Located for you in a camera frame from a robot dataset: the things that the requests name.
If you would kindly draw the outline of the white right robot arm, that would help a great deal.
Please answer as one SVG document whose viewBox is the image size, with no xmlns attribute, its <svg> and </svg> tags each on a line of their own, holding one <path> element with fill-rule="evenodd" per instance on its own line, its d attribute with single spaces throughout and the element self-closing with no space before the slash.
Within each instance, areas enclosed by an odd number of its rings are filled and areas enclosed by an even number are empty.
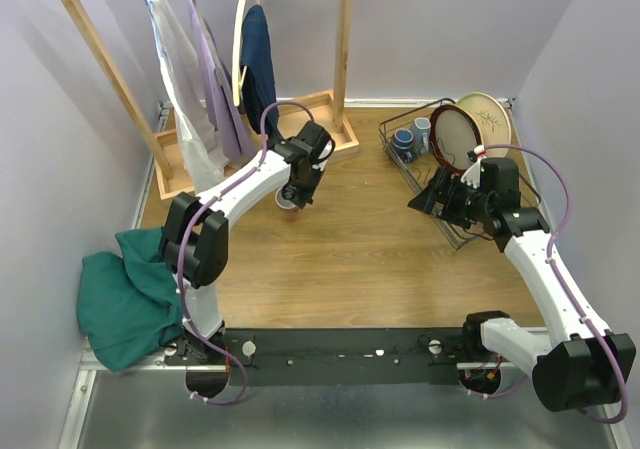
<svg viewBox="0 0 640 449">
<path fill-rule="evenodd" d="M 463 174 L 438 168 L 408 203 L 464 230 L 481 225 L 517 269 L 546 325 L 546 336 L 536 336 L 502 311 L 473 313 L 463 325 L 461 351 L 474 361 L 494 354 L 511 362 L 551 412 L 614 403 L 626 412 L 635 344 L 590 307 L 541 212 L 522 206 L 520 182 L 515 161 L 480 157 Z"/>
</svg>

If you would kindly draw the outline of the pink mug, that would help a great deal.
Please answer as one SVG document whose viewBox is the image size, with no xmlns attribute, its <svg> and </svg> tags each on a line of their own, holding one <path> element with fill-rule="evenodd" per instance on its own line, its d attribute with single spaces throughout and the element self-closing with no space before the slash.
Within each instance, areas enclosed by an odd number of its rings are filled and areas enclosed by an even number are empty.
<svg viewBox="0 0 640 449">
<path fill-rule="evenodd" d="M 300 208 L 292 201 L 286 199 L 281 190 L 278 190 L 276 192 L 275 202 L 286 220 L 293 221 L 298 218 Z"/>
</svg>

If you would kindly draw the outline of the dark blue mug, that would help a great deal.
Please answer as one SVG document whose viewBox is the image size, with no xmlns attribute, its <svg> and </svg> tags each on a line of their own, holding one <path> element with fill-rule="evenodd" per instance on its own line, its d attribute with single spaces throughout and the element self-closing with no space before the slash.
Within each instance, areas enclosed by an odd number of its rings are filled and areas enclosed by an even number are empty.
<svg viewBox="0 0 640 449">
<path fill-rule="evenodd" d="M 391 145 L 394 152 L 406 164 L 410 164 L 415 160 L 413 143 L 413 133 L 405 128 L 397 129 L 391 138 Z"/>
</svg>

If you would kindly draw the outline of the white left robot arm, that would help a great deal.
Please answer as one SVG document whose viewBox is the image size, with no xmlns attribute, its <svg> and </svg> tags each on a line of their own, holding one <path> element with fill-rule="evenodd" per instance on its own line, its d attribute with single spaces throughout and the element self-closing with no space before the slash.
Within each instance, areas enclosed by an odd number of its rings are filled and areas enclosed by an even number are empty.
<svg viewBox="0 0 640 449">
<path fill-rule="evenodd" d="M 229 260 L 233 225 L 271 193 L 284 208 L 310 204 L 335 141 L 308 121 L 288 139 L 270 142 L 247 166 L 217 186 L 192 196 L 181 193 L 170 204 L 159 252 L 175 275 L 183 327 L 192 335 L 187 351 L 201 364 L 214 362 L 222 349 L 216 334 L 224 326 L 216 280 Z"/>
</svg>

